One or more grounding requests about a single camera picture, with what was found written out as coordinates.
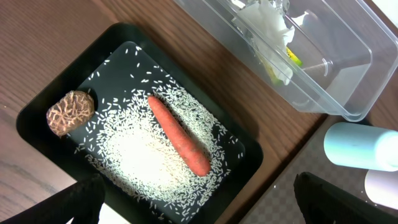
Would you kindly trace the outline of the brown textured food piece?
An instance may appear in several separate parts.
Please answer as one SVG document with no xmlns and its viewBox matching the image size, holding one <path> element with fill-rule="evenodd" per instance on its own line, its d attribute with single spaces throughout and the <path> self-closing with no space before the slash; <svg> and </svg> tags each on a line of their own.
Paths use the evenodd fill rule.
<svg viewBox="0 0 398 224">
<path fill-rule="evenodd" d="M 84 91 L 69 91 L 46 113 L 50 130 L 62 137 L 88 122 L 94 115 L 93 98 Z"/>
</svg>

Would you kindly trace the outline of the white cup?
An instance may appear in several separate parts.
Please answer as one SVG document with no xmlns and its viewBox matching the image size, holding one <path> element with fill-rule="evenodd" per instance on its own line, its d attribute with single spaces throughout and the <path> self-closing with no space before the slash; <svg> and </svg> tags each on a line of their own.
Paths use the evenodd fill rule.
<svg viewBox="0 0 398 224">
<path fill-rule="evenodd" d="M 375 204 L 397 210 L 397 171 L 369 170 L 365 176 L 366 195 Z"/>
</svg>

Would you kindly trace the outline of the light blue cup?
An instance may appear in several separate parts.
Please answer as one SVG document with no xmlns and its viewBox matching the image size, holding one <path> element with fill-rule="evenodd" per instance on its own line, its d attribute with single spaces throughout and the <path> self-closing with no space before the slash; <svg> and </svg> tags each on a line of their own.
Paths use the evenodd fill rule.
<svg viewBox="0 0 398 224">
<path fill-rule="evenodd" d="M 397 131 L 356 123 L 336 123 L 325 134 L 327 158 L 338 166 L 397 171 Z"/>
</svg>

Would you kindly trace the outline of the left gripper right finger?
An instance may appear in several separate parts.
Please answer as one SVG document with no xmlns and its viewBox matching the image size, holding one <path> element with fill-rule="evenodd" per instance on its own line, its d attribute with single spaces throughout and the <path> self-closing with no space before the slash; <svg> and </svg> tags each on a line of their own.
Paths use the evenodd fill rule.
<svg viewBox="0 0 398 224">
<path fill-rule="evenodd" d="M 397 224 L 397 217 L 310 172 L 296 175 L 294 193 L 307 224 Z"/>
</svg>

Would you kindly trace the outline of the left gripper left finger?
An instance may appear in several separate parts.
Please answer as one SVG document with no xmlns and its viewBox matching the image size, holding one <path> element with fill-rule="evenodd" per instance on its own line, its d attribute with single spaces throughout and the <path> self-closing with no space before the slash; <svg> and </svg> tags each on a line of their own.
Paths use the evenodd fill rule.
<svg viewBox="0 0 398 224">
<path fill-rule="evenodd" d="M 105 193 L 103 178 L 94 174 L 1 223 L 97 224 Z"/>
</svg>

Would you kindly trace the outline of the orange carrot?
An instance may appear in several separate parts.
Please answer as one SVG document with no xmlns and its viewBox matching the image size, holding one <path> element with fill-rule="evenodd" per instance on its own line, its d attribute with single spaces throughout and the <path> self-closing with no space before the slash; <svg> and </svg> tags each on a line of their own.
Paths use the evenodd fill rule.
<svg viewBox="0 0 398 224">
<path fill-rule="evenodd" d="M 147 101 L 165 135 L 189 169 L 200 177 L 208 175 L 211 165 L 203 150 L 195 144 L 157 97 L 149 96 Z"/>
</svg>

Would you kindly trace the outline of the white napkin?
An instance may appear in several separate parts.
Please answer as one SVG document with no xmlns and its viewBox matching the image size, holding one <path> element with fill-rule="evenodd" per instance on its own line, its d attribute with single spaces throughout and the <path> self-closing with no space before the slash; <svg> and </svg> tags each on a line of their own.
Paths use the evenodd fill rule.
<svg viewBox="0 0 398 224">
<path fill-rule="evenodd" d="M 239 7 L 233 22 L 241 33 L 247 35 L 254 53 L 263 64 L 274 85 L 288 85 L 292 69 L 273 52 L 287 53 L 287 44 L 294 38 L 295 27 L 288 28 L 284 16 L 289 0 L 233 1 Z"/>
</svg>

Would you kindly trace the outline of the white rice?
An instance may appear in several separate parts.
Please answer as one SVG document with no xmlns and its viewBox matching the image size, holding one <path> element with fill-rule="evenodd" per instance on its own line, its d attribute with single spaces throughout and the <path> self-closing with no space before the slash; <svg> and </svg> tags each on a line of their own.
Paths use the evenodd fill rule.
<svg viewBox="0 0 398 224">
<path fill-rule="evenodd" d="M 159 220 L 190 223 L 244 157 L 244 146 L 196 98 L 134 42 L 121 44 L 81 84 L 98 107 L 70 132 L 76 152 Z M 209 157 L 195 175 L 147 102 L 154 95 Z"/>
</svg>

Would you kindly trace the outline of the green foil snack wrapper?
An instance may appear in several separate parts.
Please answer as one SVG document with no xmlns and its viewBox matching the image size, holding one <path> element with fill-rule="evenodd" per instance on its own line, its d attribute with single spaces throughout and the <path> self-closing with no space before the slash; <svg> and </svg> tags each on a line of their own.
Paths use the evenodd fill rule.
<svg viewBox="0 0 398 224">
<path fill-rule="evenodd" d="M 300 67 L 302 62 L 287 46 L 293 41 L 295 32 L 295 27 L 288 28 L 284 21 L 289 5 L 289 0 L 259 1 L 259 11 L 266 20 L 266 27 L 271 30 L 270 40 Z M 284 63 L 280 64 L 280 60 L 274 61 L 274 65 L 264 62 L 264 66 L 274 85 L 289 84 L 293 71 Z"/>
</svg>

